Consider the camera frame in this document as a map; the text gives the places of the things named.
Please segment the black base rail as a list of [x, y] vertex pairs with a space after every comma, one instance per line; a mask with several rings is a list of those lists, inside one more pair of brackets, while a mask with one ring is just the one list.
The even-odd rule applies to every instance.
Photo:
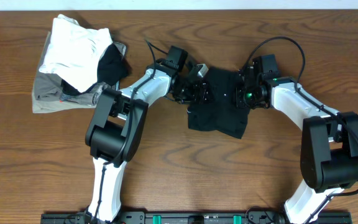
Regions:
[[[85, 212], [72, 214], [41, 215], [41, 224], [85, 224], [94, 223]], [[285, 224], [289, 221], [283, 213], [253, 210], [245, 213], [150, 213], [122, 212], [115, 220], [116, 224]]]

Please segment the black t-shirt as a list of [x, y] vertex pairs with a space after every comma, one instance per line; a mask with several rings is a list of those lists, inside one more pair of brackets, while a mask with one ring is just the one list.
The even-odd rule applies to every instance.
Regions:
[[243, 81], [237, 72], [212, 67], [204, 77], [211, 100], [192, 103], [188, 108], [188, 128], [219, 131], [240, 139], [247, 127], [250, 109], [236, 106], [236, 88]]

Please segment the white folded garment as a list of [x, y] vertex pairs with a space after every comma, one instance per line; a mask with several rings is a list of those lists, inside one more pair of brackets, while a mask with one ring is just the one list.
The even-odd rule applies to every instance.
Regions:
[[77, 20], [59, 14], [53, 19], [39, 72], [57, 74], [83, 93], [98, 81], [98, 63], [111, 44], [108, 28], [86, 29]]

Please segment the grey folded garment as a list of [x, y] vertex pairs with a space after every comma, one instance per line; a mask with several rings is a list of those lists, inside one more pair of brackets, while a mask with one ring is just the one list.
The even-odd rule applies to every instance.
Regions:
[[97, 83], [88, 93], [72, 96], [66, 101], [60, 101], [60, 96], [63, 93], [63, 88], [61, 87], [62, 79], [56, 74], [39, 72], [50, 43], [50, 36], [51, 32], [48, 32], [32, 87], [33, 113], [42, 114], [71, 109], [93, 109], [96, 107], [98, 98], [105, 88], [111, 87], [116, 90], [119, 88], [119, 82], [116, 82], [113, 86], [106, 83]]

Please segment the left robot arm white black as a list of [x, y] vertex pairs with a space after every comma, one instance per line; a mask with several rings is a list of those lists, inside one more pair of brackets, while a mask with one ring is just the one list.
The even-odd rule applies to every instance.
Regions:
[[155, 63], [131, 86], [102, 92], [85, 136], [95, 171], [86, 222], [117, 219], [124, 170], [139, 147], [148, 108], [181, 85], [177, 75], [177, 66]]

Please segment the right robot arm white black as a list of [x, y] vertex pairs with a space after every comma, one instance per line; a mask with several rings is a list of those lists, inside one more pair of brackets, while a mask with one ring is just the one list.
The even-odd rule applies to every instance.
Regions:
[[253, 80], [236, 88], [236, 103], [274, 108], [301, 130], [303, 180], [275, 222], [311, 223], [335, 197], [358, 194], [358, 115], [318, 101], [292, 78]]

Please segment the black folded garment in pile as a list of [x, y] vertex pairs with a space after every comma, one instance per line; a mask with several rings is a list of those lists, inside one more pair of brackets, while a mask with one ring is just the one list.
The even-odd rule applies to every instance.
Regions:
[[129, 75], [129, 65], [123, 59], [124, 54], [120, 51], [122, 46], [121, 43], [117, 45], [115, 42], [106, 49], [98, 63], [97, 83], [105, 82], [108, 85], [113, 85]]

